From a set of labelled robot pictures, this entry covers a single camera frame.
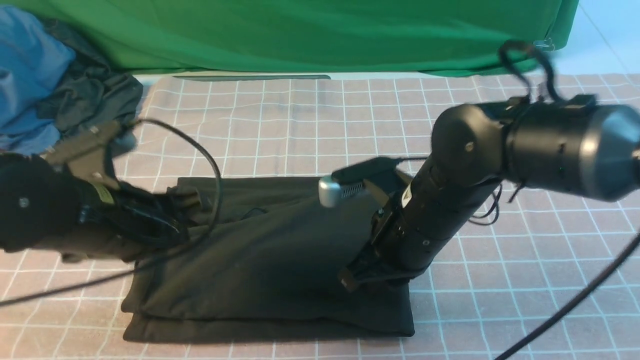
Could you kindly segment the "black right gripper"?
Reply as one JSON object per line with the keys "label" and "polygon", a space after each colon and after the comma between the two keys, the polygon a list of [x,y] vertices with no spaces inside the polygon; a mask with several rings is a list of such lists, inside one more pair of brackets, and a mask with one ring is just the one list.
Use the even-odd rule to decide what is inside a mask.
{"label": "black right gripper", "polygon": [[422,275],[450,239],[446,212],[428,205],[406,215],[398,201],[389,200],[375,214],[369,242],[338,279],[348,292],[398,289]]}

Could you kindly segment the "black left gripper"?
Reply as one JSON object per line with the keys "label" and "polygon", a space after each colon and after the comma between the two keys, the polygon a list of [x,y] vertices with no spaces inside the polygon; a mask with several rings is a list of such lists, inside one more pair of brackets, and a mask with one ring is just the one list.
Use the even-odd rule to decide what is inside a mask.
{"label": "black left gripper", "polygon": [[171,223],[170,211],[202,210],[201,193],[192,186],[167,187],[161,194],[124,184],[110,189],[82,180],[60,182],[60,202],[74,211],[75,225],[61,240],[64,264],[86,260],[134,262],[160,250],[187,244],[186,227]]}

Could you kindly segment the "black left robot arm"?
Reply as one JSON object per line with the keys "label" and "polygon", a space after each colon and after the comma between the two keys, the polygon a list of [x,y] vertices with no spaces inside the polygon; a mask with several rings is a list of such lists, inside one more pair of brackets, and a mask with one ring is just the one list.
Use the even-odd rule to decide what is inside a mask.
{"label": "black left robot arm", "polygon": [[44,158],[1,155],[1,248],[53,251],[62,261],[126,264],[190,243],[204,231],[211,200],[192,186],[149,193],[75,177]]}

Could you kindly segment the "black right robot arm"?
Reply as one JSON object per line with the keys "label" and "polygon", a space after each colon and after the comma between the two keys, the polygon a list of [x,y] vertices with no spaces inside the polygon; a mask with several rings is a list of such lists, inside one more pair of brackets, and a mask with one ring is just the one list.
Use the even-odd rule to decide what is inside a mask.
{"label": "black right robot arm", "polygon": [[400,162],[375,157],[332,174],[382,205],[369,242],[339,273],[350,291],[423,274],[504,181],[603,202],[637,191],[639,114],[598,105],[594,95],[456,105],[436,119],[430,155],[414,177],[400,173]]}

